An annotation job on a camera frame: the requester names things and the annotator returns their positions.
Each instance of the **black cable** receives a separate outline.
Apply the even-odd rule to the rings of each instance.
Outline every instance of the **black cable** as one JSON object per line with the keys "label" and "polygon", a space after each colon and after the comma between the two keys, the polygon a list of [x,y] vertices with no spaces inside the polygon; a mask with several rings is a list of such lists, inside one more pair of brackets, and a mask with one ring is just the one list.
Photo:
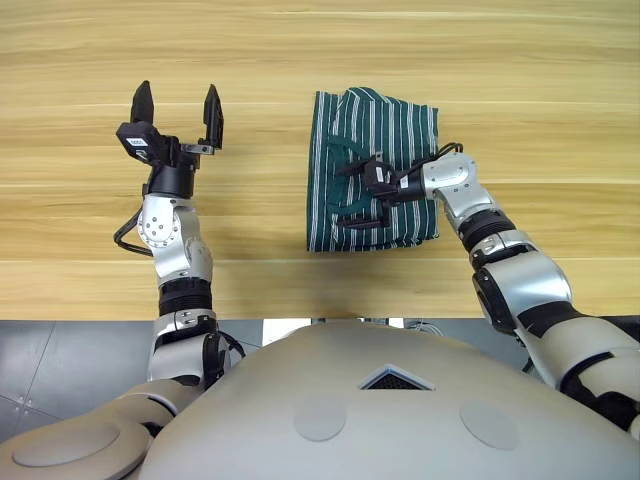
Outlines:
{"label": "black cable", "polygon": [[247,354],[244,352],[244,348],[242,347],[240,342],[238,342],[235,338],[233,338],[228,333],[225,333],[225,332],[220,331],[220,330],[218,330],[218,333],[225,338],[225,340],[229,344],[229,349],[230,350],[235,349],[240,354],[240,356],[242,358],[247,356]]}
{"label": "black cable", "polygon": [[[149,178],[147,179],[147,185],[153,185],[153,181],[160,173],[161,168],[162,167],[159,165],[152,165],[151,172],[149,173]],[[120,248],[124,248],[129,252],[139,253],[140,255],[146,255],[147,257],[153,257],[153,253],[151,253],[151,250],[149,250],[148,248],[141,247],[139,245],[133,245],[122,240],[124,236],[131,230],[133,230],[133,227],[136,226],[140,213],[142,213],[142,207],[140,207],[138,211],[134,213],[133,216],[116,231],[116,233],[113,234],[113,241],[116,242],[116,244]]]}
{"label": "black cable", "polygon": [[532,368],[533,368],[533,360],[531,360],[531,357],[529,357],[529,359],[527,360],[527,363],[525,363],[524,367],[522,367],[522,371],[524,373],[529,373]]}
{"label": "black cable", "polygon": [[416,163],[411,165],[411,167],[408,170],[398,172],[396,177],[397,178],[406,177],[412,174],[413,172],[415,172],[416,170],[420,169],[425,163],[433,162],[451,151],[462,153],[463,150],[464,150],[464,146],[461,143],[457,143],[457,142],[447,143],[446,145],[440,147],[440,149],[435,153],[435,155],[432,155],[428,158],[419,159],[418,161],[416,161]]}
{"label": "black cable", "polygon": [[124,236],[127,233],[129,233],[131,230],[133,230],[133,227],[136,226],[136,224],[138,223],[138,217],[140,216],[141,212],[142,212],[142,207],[140,207],[138,211],[134,213],[133,216],[129,220],[127,220],[124,223],[124,225],[122,225],[116,231],[116,233],[113,234],[113,241],[116,242],[116,244],[120,248],[124,248],[125,250],[128,250],[133,253],[139,253],[141,255],[147,255],[148,257],[153,257],[151,250],[149,250],[148,248],[140,247],[138,245],[133,245],[131,243],[127,243],[124,240],[122,240]]}

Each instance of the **green striped towel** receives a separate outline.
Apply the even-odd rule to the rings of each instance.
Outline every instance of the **green striped towel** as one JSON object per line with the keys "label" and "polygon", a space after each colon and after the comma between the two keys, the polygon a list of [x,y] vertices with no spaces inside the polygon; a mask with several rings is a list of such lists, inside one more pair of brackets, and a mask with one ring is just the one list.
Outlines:
{"label": "green striped towel", "polygon": [[338,219],[381,217],[382,204],[360,176],[335,176],[349,163],[376,152],[397,171],[435,154],[437,114],[436,108],[385,97],[370,88],[350,88],[342,96],[316,93],[307,190],[309,251],[414,247],[438,236],[437,205],[426,199],[392,207],[387,228],[338,226]]}

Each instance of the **wood grain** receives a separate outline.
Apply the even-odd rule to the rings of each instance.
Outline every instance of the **wood grain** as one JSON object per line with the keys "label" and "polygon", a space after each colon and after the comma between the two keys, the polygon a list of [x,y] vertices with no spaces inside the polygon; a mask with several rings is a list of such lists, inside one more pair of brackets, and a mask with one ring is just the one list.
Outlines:
{"label": "wood grain", "polygon": [[441,238],[305,251],[315,90],[366,85],[440,108],[482,182],[569,275],[576,306],[640,311],[640,21],[635,0],[0,0],[0,318],[145,320],[150,261],[113,231],[146,167],[114,131],[152,82],[161,132],[224,149],[196,182],[220,318],[477,317]]}

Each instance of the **silver arm segment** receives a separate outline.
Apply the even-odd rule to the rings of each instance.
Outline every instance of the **silver arm segment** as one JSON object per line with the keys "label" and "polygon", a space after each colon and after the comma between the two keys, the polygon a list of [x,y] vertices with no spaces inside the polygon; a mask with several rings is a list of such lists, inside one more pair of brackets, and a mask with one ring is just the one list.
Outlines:
{"label": "silver arm segment", "polygon": [[153,254],[160,290],[149,380],[192,377],[202,382],[207,368],[203,351],[207,348],[222,354],[223,360],[215,369],[228,369],[229,345],[217,335],[211,305],[213,262],[191,200],[146,194],[138,233]]}
{"label": "silver arm segment", "polygon": [[153,253],[158,286],[182,277],[211,282],[211,254],[200,237],[200,222],[191,200],[145,195],[138,234]]}
{"label": "silver arm segment", "polygon": [[516,335],[540,376],[640,436],[640,344],[615,325],[577,312],[562,269],[517,230],[476,179],[475,162],[450,153],[422,167],[427,198],[444,203],[469,252],[487,319]]}

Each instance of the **white stripe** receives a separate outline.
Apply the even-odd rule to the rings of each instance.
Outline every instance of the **white stripe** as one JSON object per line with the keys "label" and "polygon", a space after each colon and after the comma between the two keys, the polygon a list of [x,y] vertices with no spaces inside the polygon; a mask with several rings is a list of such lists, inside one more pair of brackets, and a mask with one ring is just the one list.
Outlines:
{"label": "white stripe", "polygon": [[[416,144],[413,131],[413,103],[409,103],[407,107],[407,134],[409,138],[409,165],[416,160]],[[416,245],[418,242],[418,229],[420,228],[420,210],[418,209],[418,201],[411,202],[413,207],[413,235],[411,242]]]}
{"label": "white stripe", "polygon": [[[357,140],[356,119],[358,118],[358,107],[360,106],[360,97],[358,97],[357,95],[354,95],[354,96],[355,96],[355,100],[353,101],[353,109],[351,110],[351,140],[355,142]],[[356,230],[351,230],[351,251],[352,252],[356,245],[357,233],[358,232]]]}
{"label": "white stripe", "polygon": [[[338,133],[340,132],[340,109],[343,107],[343,101],[342,101],[343,98],[344,98],[344,95],[342,97],[340,97],[340,100],[338,102],[338,107],[336,108],[336,118],[333,121],[333,133],[334,133],[334,135],[338,135]],[[334,178],[335,178],[335,173],[336,173],[336,164],[334,162],[334,164],[333,164]],[[333,250],[331,250],[331,251],[342,250],[341,243],[340,243],[340,233],[341,233],[342,229],[338,228],[338,226],[336,225],[336,223],[338,221],[338,215],[337,214],[332,215],[331,219],[332,219],[331,229],[333,230],[333,228],[335,228],[335,230],[336,230],[336,237],[335,237],[335,240],[333,242]]]}
{"label": "white stripe", "polygon": [[324,111],[324,93],[318,98],[318,117],[313,159],[313,198],[311,201],[311,239],[310,250],[316,249],[316,236],[318,235],[318,189],[320,183],[320,140],[322,138],[322,113]]}
{"label": "white stripe", "polygon": [[371,94],[370,94],[369,92],[367,92],[364,88],[356,87],[356,88],[354,88],[354,90],[360,90],[360,91],[361,91],[362,93],[364,93],[367,97],[369,97],[369,98],[371,99],[371,101],[372,101],[372,102],[375,102],[375,101],[376,101],[376,99],[375,99],[375,98],[373,98],[373,97],[371,96]]}
{"label": "white stripe", "polygon": [[[376,152],[376,103],[370,102],[369,104],[371,108],[369,109],[369,151],[371,155],[374,155]],[[376,201],[371,199],[371,215],[373,218],[376,217]],[[373,245],[378,243],[378,231],[373,228],[371,229],[371,243]]]}
{"label": "white stripe", "polygon": [[[402,117],[402,103],[398,102],[398,105],[400,106],[400,112],[398,114],[398,125],[400,125],[400,160],[401,160],[401,165],[402,165],[402,169],[404,168],[409,168],[411,166],[411,154],[409,154],[409,158],[405,158],[404,156],[404,135],[402,134],[402,125],[405,125],[405,130],[407,131],[407,139],[409,137],[409,130],[407,128],[407,124],[404,122],[404,118]],[[402,204],[402,208],[404,209],[404,232],[402,234],[402,242],[406,245],[407,243],[407,234],[409,233],[409,223],[408,223],[408,219],[407,219],[407,203],[404,202]]]}

